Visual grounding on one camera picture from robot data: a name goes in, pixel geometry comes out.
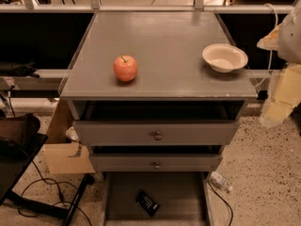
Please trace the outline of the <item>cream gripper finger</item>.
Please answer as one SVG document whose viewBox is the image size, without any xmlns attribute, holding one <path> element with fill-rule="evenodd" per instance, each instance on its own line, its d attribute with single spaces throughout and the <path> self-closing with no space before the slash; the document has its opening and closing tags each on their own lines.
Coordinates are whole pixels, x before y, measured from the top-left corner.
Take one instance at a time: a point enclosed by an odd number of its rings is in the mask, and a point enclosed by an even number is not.
<svg viewBox="0 0 301 226">
<path fill-rule="evenodd" d="M 278 50 L 278 34 L 279 34 L 280 25 L 277 25 L 268 35 L 261 38 L 257 47 L 263 50 Z"/>
<path fill-rule="evenodd" d="M 271 128 L 283 123 L 301 103 L 301 65 L 290 63 L 279 76 L 273 76 L 269 92 L 260 123 Z"/>
</svg>

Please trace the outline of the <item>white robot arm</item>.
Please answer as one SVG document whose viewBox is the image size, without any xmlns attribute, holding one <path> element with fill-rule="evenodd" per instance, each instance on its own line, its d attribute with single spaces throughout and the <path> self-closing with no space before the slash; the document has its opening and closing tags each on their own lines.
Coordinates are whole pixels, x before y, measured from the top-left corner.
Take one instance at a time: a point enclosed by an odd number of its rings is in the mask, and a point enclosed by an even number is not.
<svg viewBox="0 0 301 226">
<path fill-rule="evenodd" d="M 280 24 L 258 41 L 257 47 L 276 51 L 288 63 L 276 81 L 270 80 L 272 95 L 260 116 L 261 125 L 274 127 L 301 103 L 301 7 L 295 5 Z"/>
</svg>

